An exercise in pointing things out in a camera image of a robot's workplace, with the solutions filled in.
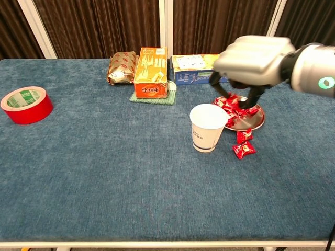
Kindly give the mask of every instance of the tape roll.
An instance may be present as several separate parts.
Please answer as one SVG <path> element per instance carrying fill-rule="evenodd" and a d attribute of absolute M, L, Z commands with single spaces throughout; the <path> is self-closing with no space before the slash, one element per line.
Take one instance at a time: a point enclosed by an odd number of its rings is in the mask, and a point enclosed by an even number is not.
<path fill-rule="evenodd" d="M 28 86 L 7 94 L 1 108 L 16 124 L 31 124 L 46 118 L 53 105 L 47 91 L 38 86 Z"/>

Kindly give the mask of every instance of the cardboard box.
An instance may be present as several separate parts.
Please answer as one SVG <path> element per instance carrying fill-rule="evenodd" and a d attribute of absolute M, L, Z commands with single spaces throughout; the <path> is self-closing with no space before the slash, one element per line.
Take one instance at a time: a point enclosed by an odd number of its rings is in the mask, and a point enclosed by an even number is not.
<path fill-rule="evenodd" d="M 138 98 L 168 96 L 168 49 L 141 48 L 135 71 L 134 87 Z"/>
<path fill-rule="evenodd" d="M 173 55 L 169 62 L 169 79 L 176 85 L 207 84 L 218 57 L 219 54 Z M 222 77 L 220 82 L 228 80 Z"/>

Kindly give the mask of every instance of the brown curtain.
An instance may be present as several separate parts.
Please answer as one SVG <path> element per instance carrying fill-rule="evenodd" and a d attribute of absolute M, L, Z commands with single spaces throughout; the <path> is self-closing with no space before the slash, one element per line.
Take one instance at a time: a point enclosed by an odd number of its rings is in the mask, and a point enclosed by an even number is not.
<path fill-rule="evenodd" d="M 276 36 L 289 37 L 296 48 L 311 42 L 335 45 L 335 1 L 287 0 Z"/>
<path fill-rule="evenodd" d="M 175 0 L 173 53 L 220 53 L 243 35 L 265 35 L 277 0 Z"/>
<path fill-rule="evenodd" d="M 0 2 L 0 60 L 7 58 L 44 58 L 25 15 L 14 0 Z"/>
<path fill-rule="evenodd" d="M 158 0 L 35 0 L 59 58 L 159 47 Z"/>

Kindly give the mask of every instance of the white paper cup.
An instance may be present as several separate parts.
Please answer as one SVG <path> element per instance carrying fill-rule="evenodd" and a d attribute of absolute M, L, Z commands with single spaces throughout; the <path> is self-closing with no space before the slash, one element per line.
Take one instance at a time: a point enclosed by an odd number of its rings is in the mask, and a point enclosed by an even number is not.
<path fill-rule="evenodd" d="M 191 110 L 189 118 L 192 122 L 193 147 L 203 153 L 213 151 L 229 115 L 216 105 L 201 104 Z"/>

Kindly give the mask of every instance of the robotic hand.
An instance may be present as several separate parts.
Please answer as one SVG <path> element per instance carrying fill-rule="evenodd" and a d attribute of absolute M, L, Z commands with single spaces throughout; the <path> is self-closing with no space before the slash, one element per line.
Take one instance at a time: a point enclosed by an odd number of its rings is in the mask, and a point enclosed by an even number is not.
<path fill-rule="evenodd" d="M 289 38 L 243 36 L 220 54 L 213 70 L 209 82 L 226 98 L 222 76 L 233 88 L 250 87 L 240 108 L 253 107 L 267 88 L 283 81 L 296 91 L 335 98 L 335 47 L 319 43 L 295 50 Z"/>

